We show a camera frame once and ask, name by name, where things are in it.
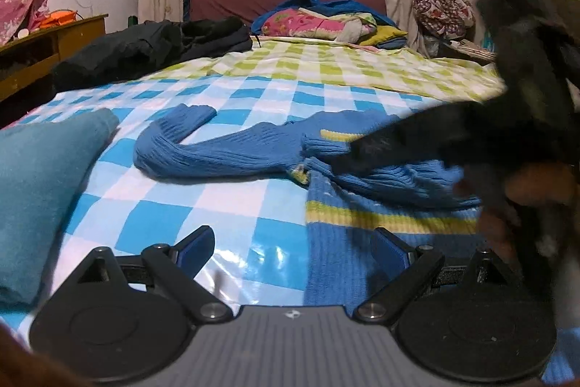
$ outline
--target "yellow pillow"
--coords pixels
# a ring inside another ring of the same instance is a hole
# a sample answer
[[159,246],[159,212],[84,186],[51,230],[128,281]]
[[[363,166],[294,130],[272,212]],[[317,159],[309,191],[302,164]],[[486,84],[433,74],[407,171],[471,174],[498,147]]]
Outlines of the yellow pillow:
[[359,45],[364,47],[374,46],[384,41],[390,40],[395,37],[404,37],[407,32],[399,30],[397,27],[391,27],[390,25],[378,25],[376,27],[376,33],[366,40],[361,41]]

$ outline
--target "yellow stripe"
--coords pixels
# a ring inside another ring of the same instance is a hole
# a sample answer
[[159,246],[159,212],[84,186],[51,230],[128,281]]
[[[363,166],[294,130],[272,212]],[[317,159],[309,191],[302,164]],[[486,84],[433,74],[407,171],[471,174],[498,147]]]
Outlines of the yellow stripe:
[[358,133],[333,132],[331,130],[324,130],[323,129],[323,130],[320,130],[320,136],[321,136],[321,138],[323,138],[325,140],[345,141],[348,143],[349,141],[358,140],[363,135],[360,135]]
[[394,233],[472,235],[475,233],[476,221],[457,217],[415,218],[409,215],[383,215],[310,201],[306,203],[306,222],[321,222],[365,230],[384,227]]

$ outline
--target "white logo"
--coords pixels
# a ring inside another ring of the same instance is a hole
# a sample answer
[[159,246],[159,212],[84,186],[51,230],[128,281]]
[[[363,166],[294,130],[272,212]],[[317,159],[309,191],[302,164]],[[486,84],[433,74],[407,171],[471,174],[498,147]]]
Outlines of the white logo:
[[298,312],[298,310],[290,310],[289,312],[285,312],[284,315],[291,320],[295,320],[302,314],[301,312]]

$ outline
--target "black clothes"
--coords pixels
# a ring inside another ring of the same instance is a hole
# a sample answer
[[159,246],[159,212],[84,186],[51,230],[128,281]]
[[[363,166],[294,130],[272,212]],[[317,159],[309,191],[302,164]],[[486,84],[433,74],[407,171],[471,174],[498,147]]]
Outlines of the black clothes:
[[145,22],[92,41],[52,69],[56,92],[129,81],[188,59],[252,49],[237,17],[222,21]]

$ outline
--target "checkered bed sheet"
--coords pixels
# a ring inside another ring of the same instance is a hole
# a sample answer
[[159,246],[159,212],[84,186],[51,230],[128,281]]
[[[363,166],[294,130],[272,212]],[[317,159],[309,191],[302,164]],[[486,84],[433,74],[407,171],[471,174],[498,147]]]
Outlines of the checkered bed sheet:
[[150,78],[265,76],[329,85],[376,87],[440,100],[496,95],[503,82],[493,67],[462,59],[426,59],[411,49],[377,50],[308,38],[262,38],[245,53],[200,58],[160,71]]
[[[138,254],[156,242],[173,244],[201,225],[216,234],[216,250],[196,280],[233,307],[301,305],[308,250],[306,189],[286,178],[228,182],[157,182],[133,166],[134,141],[172,107],[205,104],[218,114],[184,143],[237,132],[258,122],[282,124],[315,112],[384,109],[404,116],[436,101],[371,88],[262,77],[164,78],[64,92],[20,123],[60,121],[107,107],[119,117],[111,145],[92,170],[62,243],[51,291],[94,247]],[[31,313],[0,312],[26,336]]]

